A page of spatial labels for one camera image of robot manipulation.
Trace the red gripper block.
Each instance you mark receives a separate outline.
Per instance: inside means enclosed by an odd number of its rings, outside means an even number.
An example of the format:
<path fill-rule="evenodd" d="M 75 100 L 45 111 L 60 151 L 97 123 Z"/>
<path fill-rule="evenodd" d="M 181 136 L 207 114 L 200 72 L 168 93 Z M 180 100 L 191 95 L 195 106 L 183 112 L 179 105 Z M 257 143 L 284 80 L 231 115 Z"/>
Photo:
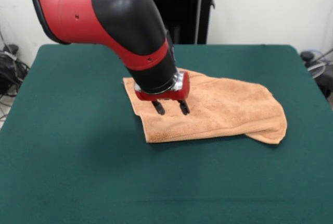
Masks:
<path fill-rule="evenodd" d="M 159 94 L 148 94 L 144 92 L 136 82 L 134 82 L 134 91 L 136 96 L 141 101 L 152 101 L 155 110 L 158 114 L 164 115 L 165 110 L 162 104 L 157 100 L 173 100 L 178 101 L 180 104 L 180 109 L 184 115 L 190 113 L 189 107 L 186 103 L 190 91 L 190 80 L 189 73 L 187 71 L 179 71 L 176 77 L 175 84 L 168 90 L 163 91 Z"/>

